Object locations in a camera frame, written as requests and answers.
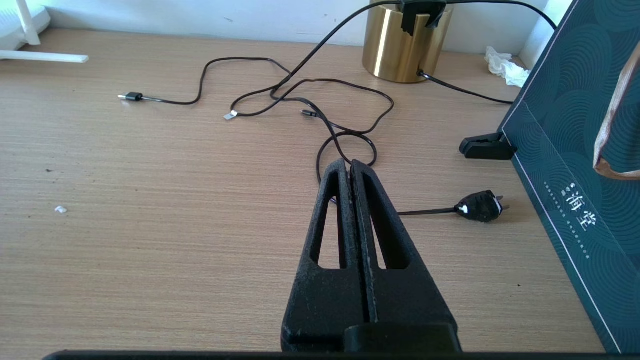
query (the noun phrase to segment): gold cylinder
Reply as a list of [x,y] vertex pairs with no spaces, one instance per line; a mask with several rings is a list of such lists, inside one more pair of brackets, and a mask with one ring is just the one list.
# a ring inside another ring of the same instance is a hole
[[447,5],[435,29],[426,27],[429,15],[418,15],[410,36],[402,30],[403,13],[396,5],[369,10],[362,65],[371,74],[396,83],[426,80],[417,75],[418,70],[434,73],[452,12],[453,6]]

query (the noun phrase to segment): small white scrap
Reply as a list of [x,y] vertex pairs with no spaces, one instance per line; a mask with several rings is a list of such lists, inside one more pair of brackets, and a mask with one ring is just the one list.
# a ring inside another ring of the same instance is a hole
[[509,86],[515,85],[522,88],[531,73],[511,62],[511,54],[500,54],[490,46],[486,47],[484,59],[489,63],[489,71],[504,78]]
[[230,113],[225,115],[225,120],[231,120],[232,118],[236,117],[238,115],[238,112],[236,110],[231,110]]

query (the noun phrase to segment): desk surface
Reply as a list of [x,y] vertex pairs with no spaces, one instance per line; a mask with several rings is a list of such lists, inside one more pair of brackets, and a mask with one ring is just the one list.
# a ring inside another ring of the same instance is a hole
[[[190,100],[213,58],[267,56],[293,68],[312,45],[68,30],[42,42],[39,51],[90,60],[0,62],[0,358],[65,348],[279,350],[326,128],[300,116],[298,103],[222,119],[237,96],[282,78],[268,63],[213,67],[194,106],[116,95]],[[486,225],[453,215],[403,220],[463,348],[602,351],[512,164],[458,153],[462,138],[494,131],[508,106],[376,79],[361,51],[326,46],[300,78],[339,78],[396,100],[371,135],[396,208],[446,207],[485,189],[511,205]],[[478,55],[443,53],[437,74],[493,97],[518,92]],[[340,85],[298,93],[356,129],[387,106]],[[365,144],[342,139],[352,158],[369,159]],[[330,148],[323,166],[337,158]],[[58,205],[68,212],[55,213]],[[335,224],[327,229],[337,238]],[[323,249],[323,265],[337,264],[336,248]]]

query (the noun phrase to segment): dark green box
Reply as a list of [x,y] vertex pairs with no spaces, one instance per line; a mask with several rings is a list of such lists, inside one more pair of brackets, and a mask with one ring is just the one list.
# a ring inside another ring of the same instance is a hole
[[[499,130],[593,325],[610,353],[640,353],[640,181],[593,170],[594,143],[640,42],[640,0],[574,0]],[[640,168],[640,74],[604,157]]]

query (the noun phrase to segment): black mount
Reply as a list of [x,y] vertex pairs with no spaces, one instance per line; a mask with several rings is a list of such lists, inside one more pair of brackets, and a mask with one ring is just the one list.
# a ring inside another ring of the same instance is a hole
[[446,7],[446,0],[400,0],[398,8],[403,13],[402,30],[413,36],[418,15],[429,15],[426,27],[437,28]]
[[[327,206],[336,197],[340,269],[318,265]],[[387,269],[378,266],[373,231]],[[354,160],[322,180],[282,322],[282,350],[459,352],[458,326],[376,173]]]
[[503,133],[466,138],[460,144],[460,152],[467,159],[511,160],[517,150]]

